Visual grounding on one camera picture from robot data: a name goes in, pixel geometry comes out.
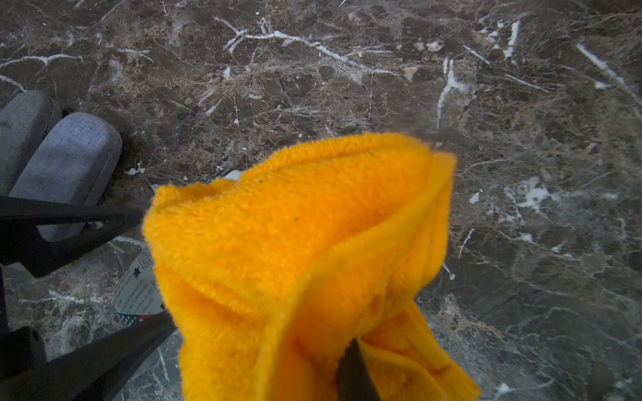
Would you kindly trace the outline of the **orange microfiber cloth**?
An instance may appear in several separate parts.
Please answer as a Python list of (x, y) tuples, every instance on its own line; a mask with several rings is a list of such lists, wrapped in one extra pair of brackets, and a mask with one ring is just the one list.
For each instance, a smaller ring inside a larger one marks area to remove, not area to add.
[(382, 400), (475, 400), (416, 295), (441, 270), (456, 157), (401, 134), (275, 152), (157, 190), (143, 234), (187, 400), (335, 400), (357, 342)]

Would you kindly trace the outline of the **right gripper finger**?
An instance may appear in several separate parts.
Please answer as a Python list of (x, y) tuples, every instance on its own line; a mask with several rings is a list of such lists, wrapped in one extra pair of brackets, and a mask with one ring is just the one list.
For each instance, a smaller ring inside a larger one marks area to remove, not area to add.
[(339, 361), (336, 372), (339, 401), (381, 401), (366, 367), (357, 339), (353, 339)]

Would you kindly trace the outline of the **newspaper print eyeglass case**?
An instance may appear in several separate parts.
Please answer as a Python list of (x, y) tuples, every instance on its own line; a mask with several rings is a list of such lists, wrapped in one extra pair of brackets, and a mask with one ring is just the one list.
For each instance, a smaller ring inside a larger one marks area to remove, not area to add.
[(154, 258), (146, 242), (125, 270), (115, 290), (115, 311), (131, 326), (167, 311), (154, 272)]

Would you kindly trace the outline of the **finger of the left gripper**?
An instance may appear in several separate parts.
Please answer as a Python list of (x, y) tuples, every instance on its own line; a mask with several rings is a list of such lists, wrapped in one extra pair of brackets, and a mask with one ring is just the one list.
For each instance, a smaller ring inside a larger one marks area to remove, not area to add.
[(48, 361), (31, 327), (1, 336), (2, 400), (112, 400), (172, 335), (168, 312)]
[(135, 207), (70, 205), (3, 196), (1, 264), (19, 264), (39, 278), (142, 223)]

